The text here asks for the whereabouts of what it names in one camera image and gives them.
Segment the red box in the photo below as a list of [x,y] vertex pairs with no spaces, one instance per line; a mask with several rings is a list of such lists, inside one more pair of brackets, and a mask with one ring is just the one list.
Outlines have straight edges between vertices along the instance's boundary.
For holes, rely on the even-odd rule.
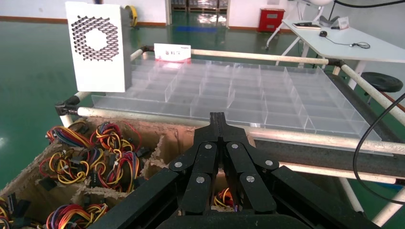
[[259,32],[274,32],[283,20],[283,9],[260,9]]

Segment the green epoxy floor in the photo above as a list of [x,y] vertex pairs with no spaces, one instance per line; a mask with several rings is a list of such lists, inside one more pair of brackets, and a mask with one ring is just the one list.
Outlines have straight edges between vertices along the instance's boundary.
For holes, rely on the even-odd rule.
[[[194,49],[281,54],[295,39],[293,34],[277,35],[265,50],[268,33],[228,30],[223,17],[212,14],[173,13],[173,25],[141,27],[131,31],[132,50],[153,43],[189,44]],[[177,26],[215,27],[216,32],[179,32]],[[73,95],[77,89],[67,25],[0,22],[0,188],[16,177],[48,145],[45,132],[60,125],[53,105]],[[289,55],[298,56],[298,48]],[[310,50],[309,57],[315,57]],[[274,62],[212,57],[212,60],[274,64]],[[294,64],[281,63],[284,66]],[[90,99],[84,105],[91,105]],[[372,103],[380,113],[381,107]],[[392,117],[387,123],[405,138],[405,128]],[[351,181],[353,189],[372,219],[386,203]],[[395,191],[376,184],[372,187],[388,197]],[[405,225],[402,209],[384,228]]]

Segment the wire harness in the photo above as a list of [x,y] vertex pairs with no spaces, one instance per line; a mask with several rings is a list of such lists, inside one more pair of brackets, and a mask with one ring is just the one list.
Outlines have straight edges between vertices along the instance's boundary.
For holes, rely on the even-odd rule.
[[107,204],[92,204],[86,209],[77,204],[62,205],[48,216],[45,228],[88,228],[107,212]]

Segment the yellow hose reel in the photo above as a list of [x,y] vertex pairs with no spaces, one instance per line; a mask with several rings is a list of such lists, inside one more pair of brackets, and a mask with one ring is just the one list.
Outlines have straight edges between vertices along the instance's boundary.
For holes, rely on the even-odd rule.
[[126,6],[125,9],[129,13],[129,19],[131,19],[130,26],[135,27],[137,25],[137,22],[138,22],[137,10],[133,6]]

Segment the clear plastic tray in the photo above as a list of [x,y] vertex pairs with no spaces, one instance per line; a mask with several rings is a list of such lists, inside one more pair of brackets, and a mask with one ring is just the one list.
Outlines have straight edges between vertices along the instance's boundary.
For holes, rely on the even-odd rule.
[[[93,95],[97,108],[360,138],[369,127],[320,69],[234,62],[135,60],[125,93]],[[369,140],[381,140],[373,131]]]

